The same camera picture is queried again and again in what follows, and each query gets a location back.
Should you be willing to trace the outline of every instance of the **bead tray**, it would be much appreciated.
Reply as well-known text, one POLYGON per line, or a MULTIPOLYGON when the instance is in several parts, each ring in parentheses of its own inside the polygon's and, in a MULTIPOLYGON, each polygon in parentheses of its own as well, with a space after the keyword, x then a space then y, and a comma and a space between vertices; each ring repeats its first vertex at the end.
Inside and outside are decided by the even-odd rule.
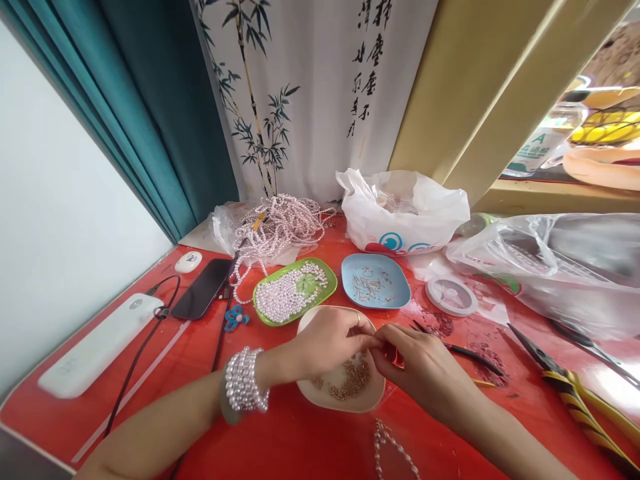
MULTIPOLYGON (((311 320, 313 320, 316 314, 322 309, 343 309, 352 311, 354 312, 354 314, 358 314, 362 319, 365 319, 367 322, 369 322, 371 328, 375 330, 373 323, 363 312, 348 307, 320 305, 319 307, 310 309, 304 315, 304 317, 300 319, 300 322, 298 323, 298 332, 296 335, 300 335, 300 332, 302 332, 302 330, 307 327, 311 320)), ((380 400, 382 400, 382 396, 385 394, 385 386, 387 383, 385 378, 380 375, 378 370, 375 368, 373 357, 368 351, 365 354, 365 361, 369 364, 371 378, 366 388, 360 395, 355 398, 342 401, 336 400, 335 398, 330 396, 330 394, 328 394, 326 388, 318 390, 318 388, 316 388, 309 380, 298 381, 298 388, 307 400, 309 400, 314 405, 317 405, 318 407, 350 413, 366 413, 368 411, 371 411, 376 408, 376 406, 378 406, 378 404, 380 403, 380 400)), ((340 365, 326 374, 325 377, 331 383, 341 383, 341 379, 344 378, 343 368, 344 367, 340 365)))
POLYGON ((354 253, 342 262, 342 285, 360 307, 400 309, 411 300, 411 289, 394 260, 372 253, 354 253))
POLYGON ((329 268, 329 266, 326 263, 324 263, 322 260, 315 257, 303 258, 296 262, 293 262, 290 265, 287 265, 286 267, 282 267, 280 270, 260 280, 260 282, 258 282, 258 284, 253 289, 253 306, 255 307, 255 312, 258 314, 258 317, 260 317, 260 320, 262 320, 262 322, 264 322, 270 327, 282 327, 283 325, 291 323, 292 321, 302 317, 306 312, 308 312, 312 308, 320 305, 322 302, 324 302, 324 300, 328 299, 333 294, 333 292, 335 292, 335 289, 337 288, 337 286, 338 286, 338 278, 336 278, 335 273, 333 272, 333 270, 331 270, 331 268, 329 268), (284 321, 282 323, 272 322, 266 316, 264 316, 264 314, 260 312, 260 310, 258 310, 258 306, 255 302, 255 293, 258 290, 258 286, 260 286, 262 283, 268 283, 268 282, 278 280, 280 277, 287 274, 291 270, 302 268, 302 266, 305 263, 314 263, 322 269, 322 271, 324 272, 327 278, 327 286, 321 287, 321 291, 318 294, 318 296, 312 302, 306 305, 302 310, 300 310, 298 313, 294 313, 290 315, 287 321, 284 321))

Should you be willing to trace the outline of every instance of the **black cord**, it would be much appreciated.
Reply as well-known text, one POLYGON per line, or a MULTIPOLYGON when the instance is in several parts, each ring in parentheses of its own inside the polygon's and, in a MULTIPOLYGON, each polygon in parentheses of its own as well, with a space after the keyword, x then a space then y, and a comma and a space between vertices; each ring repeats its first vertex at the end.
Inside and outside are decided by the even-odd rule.
POLYGON ((138 360, 140 359, 140 355, 142 355, 143 350, 149 343, 149 340, 151 340, 151 337, 153 336, 153 334, 156 332, 156 330, 158 330, 158 327, 162 323, 162 320, 164 320, 165 318, 167 318, 167 316, 169 316, 169 310, 173 305, 175 296, 178 294, 178 290, 180 288, 180 275, 172 275, 170 277, 167 277, 147 291, 147 295, 153 295, 158 290, 158 288, 160 288, 160 285, 162 285, 164 282, 172 278, 175 278, 177 281, 175 284, 175 288, 173 290, 173 294, 171 296, 171 300, 169 300, 169 303, 167 304, 166 307, 158 307, 156 308, 156 311, 153 312, 153 316, 154 318, 156 318, 157 322, 155 323, 155 325, 147 335, 147 338, 145 338, 144 342, 142 342, 142 345, 140 345, 138 352, 135 354, 135 357, 131 362, 131 366, 129 367, 129 372, 127 374, 127 377, 125 378, 125 381, 122 384, 122 388, 120 389, 120 394, 118 394, 118 399, 115 401, 113 410, 111 410, 111 416, 109 417, 109 422, 107 424, 107 428, 105 429, 105 438, 108 434, 110 434, 111 428, 113 428, 113 421, 115 420, 115 416, 118 413, 118 409, 120 408, 120 403, 122 402, 122 398, 125 396, 125 392, 127 391, 127 386, 129 385, 129 381, 131 380, 131 376, 133 375, 133 370, 135 369, 135 366, 138 363, 138 360))
MULTIPOLYGON (((242 243, 240 244, 240 246, 242 247, 246 241, 247 239, 242 240, 242 243)), ((227 307, 225 308, 225 314, 229 311, 229 308, 231 308, 231 302, 233 300, 233 287, 231 286, 231 275, 233 274, 233 268, 235 263, 238 261, 239 255, 240 254, 238 252, 235 253, 235 258, 233 259, 233 262, 231 263, 231 267, 229 268, 229 272, 227 274, 227 282, 229 284, 229 298, 227 299, 227 307)), ((223 315, 222 322, 220 323, 220 335, 218 336, 218 345, 215 348, 215 356, 213 358, 213 365, 211 366, 212 373, 218 370, 218 364, 220 363, 220 355, 222 353, 222 342, 224 341, 224 339, 225 339, 225 318, 223 315)), ((175 467, 171 472, 171 476, 169 477, 169 480, 175 480, 178 477, 178 472, 180 471, 182 462, 184 462, 185 460, 186 454, 187 452, 184 452, 182 455, 180 455, 180 458, 178 458, 178 462, 176 462, 175 467)))

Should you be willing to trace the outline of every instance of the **pearl bracelet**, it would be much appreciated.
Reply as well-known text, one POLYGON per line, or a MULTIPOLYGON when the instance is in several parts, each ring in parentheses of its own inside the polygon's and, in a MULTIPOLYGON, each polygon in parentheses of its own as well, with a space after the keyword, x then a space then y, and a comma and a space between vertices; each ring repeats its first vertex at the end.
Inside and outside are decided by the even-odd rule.
POLYGON ((227 398, 231 408, 236 412, 260 410, 264 413, 269 408, 269 390, 261 395, 255 383, 255 359, 263 351, 250 351, 249 347, 245 347, 232 356, 227 364, 227 398))

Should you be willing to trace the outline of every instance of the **transparent plastic bag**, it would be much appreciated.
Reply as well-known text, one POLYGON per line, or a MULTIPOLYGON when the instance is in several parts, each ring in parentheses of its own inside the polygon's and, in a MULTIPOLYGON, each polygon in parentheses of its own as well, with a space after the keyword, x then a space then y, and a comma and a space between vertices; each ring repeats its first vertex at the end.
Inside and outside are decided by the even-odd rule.
POLYGON ((640 333, 640 215, 501 219, 450 243, 446 255, 456 269, 493 277, 536 312, 591 338, 640 333))
POLYGON ((418 172, 363 177, 348 169, 335 177, 345 189, 347 234, 366 252, 394 257, 438 250, 469 220, 464 190, 448 190, 418 172))
POLYGON ((464 283, 478 300, 478 310, 473 315, 480 315, 500 325, 509 323, 507 306, 502 300, 504 293, 470 275, 463 275, 454 270, 444 255, 444 250, 403 257, 398 263, 411 270, 416 280, 429 282, 433 279, 454 278, 464 283))
MULTIPOLYGON (((255 204, 248 202, 226 202, 224 205, 218 205, 209 214, 209 232, 216 244, 215 250, 217 252, 226 253, 230 257, 235 256, 235 250, 233 249, 235 230, 240 226, 242 218, 254 207, 255 204)), ((267 268, 275 265, 288 265, 295 262, 299 255, 310 253, 316 248, 317 245, 289 247, 278 257, 262 260, 267 268)), ((254 263, 252 266, 260 268, 258 263, 254 263)))

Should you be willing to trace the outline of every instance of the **hand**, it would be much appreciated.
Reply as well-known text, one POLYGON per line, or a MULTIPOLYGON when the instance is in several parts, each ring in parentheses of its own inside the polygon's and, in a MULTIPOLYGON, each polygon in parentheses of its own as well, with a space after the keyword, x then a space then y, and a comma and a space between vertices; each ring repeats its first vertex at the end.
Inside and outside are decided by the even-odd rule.
POLYGON ((382 349, 371 351, 378 372, 454 431, 489 402, 433 335, 388 324, 375 338, 384 342, 382 349), (397 354, 404 359, 403 369, 393 364, 397 354))
POLYGON ((356 310, 322 308, 296 338, 266 354, 277 356, 281 372, 277 383, 309 379, 333 370, 359 351, 381 347, 374 332, 356 310))

